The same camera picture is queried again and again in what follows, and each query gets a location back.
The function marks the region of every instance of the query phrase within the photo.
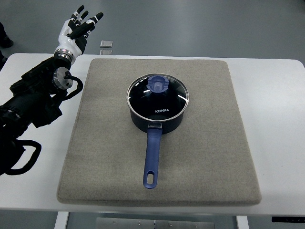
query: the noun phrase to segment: floor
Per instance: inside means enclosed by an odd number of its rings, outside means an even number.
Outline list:
[[[85,54],[100,54],[101,40],[112,40],[113,55],[296,59],[305,65],[304,0],[1,0],[0,21],[15,42],[2,53],[53,53],[63,23],[82,4],[89,16],[104,13]],[[54,228],[55,216],[2,210],[0,228]],[[71,216],[70,225],[75,219],[81,216]],[[305,228],[271,223],[271,217],[248,220],[251,229]]]

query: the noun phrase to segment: felt pad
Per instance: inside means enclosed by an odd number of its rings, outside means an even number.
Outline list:
[[[186,86],[189,104],[161,139],[158,184],[143,186],[147,134],[126,94],[150,73]],[[242,206],[261,194],[226,62],[95,59],[91,62],[58,187],[58,200],[103,206]]]

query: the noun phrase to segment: saucepan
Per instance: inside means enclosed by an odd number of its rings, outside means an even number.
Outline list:
[[[179,126],[188,102],[189,93],[184,84],[167,74],[144,75],[128,88],[132,121],[147,133],[143,175],[146,188],[157,185],[161,136]]]

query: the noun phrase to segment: glass lid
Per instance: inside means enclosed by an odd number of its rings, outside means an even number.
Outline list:
[[[149,121],[165,121],[182,113],[189,94],[178,79],[166,74],[149,74],[134,81],[127,103],[138,116]]]

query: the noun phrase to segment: blue lid knob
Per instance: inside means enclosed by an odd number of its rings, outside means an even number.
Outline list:
[[[151,92],[161,93],[168,89],[169,80],[160,75],[152,76],[148,79],[147,88]]]

